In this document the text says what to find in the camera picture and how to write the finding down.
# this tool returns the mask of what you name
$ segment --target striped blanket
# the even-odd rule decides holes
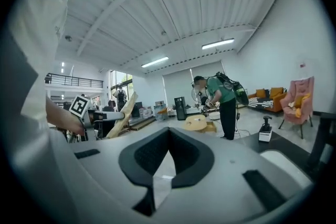
[[[248,106],[255,109],[272,108],[273,100],[269,98],[253,97],[248,99]]]

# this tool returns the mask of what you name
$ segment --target armchair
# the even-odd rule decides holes
[[[280,100],[282,110],[284,111],[284,117],[279,129],[281,128],[285,120],[294,124],[300,124],[301,138],[303,139],[302,125],[304,124],[304,122],[307,121],[309,118],[310,126],[313,126],[311,122],[311,114],[313,112],[313,88],[314,77],[290,82],[289,91],[286,97]],[[289,107],[289,103],[294,102],[297,97],[304,96],[308,93],[310,94],[310,96],[306,99],[303,99],[301,103],[301,116],[297,117],[296,112]]]

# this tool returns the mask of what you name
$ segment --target green shirt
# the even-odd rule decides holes
[[[217,77],[208,78],[206,81],[206,86],[208,88],[209,94],[213,97],[215,96],[215,92],[220,90],[222,97],[220,98],[219,102],[221,104],[236,97],[233,90],[227,90]]]

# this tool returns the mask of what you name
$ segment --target floor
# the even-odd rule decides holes
[[[239,132],[236,132],[235,140],[238,140],[240,138],[243,139],[237,142],[243,143],[243,141],[247,141],[247,143],[249,143],[249,135],[259,132],[261,125],[264,123],[264,115],[270,115],[272,119],[269,120],[269,123],[273,127],[273,131],[275,131],[279,136],[302,148],[303,151],[300,150],[301,155],[303,154],[306,156],[308,155],[308,153],[311,152],[319,124],[318,116],[312,117],[313,127],[311,127],[309,123],[306,123],[302,127],[303,139],[301,139],[300,126],[285,122],[282,125],[281,129],[278,129],[278,126],[280,126],[282,122],[282,114],[274,115],[273,113],[267,111],[257,111],[250,108],[241,108],[239,109],[239,113],[240,119],[237,122],[237,128]],[[125,135],[154,133],[166,126],[182,127],[183,124],[184,121],[178,121],[176,118],[169,118],[168,120],[163,122],[155,121],[139,131],[131,131],[126,133]],[[224,133],[220,121],[215,121],[215,124],[217,126],[217,132],[209,132],[207,134],[217,137],[223,136]],[[321,160],[327,162],[330,152],[331,150],[329,148],[326,148]],[[164,161],[154,175],[154,199],[156,207],[161,204],[161,202],[171,191],[171,178],[173,178],[175,175],[176,173],[173,158],[169,153],[167,153]]]

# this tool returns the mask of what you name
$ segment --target balcony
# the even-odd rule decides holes
[[[45,77],[45,84],[60,85],[60,86],[76,86],[88,88],[103,88],[102,80],[76,78],[49,73]]]

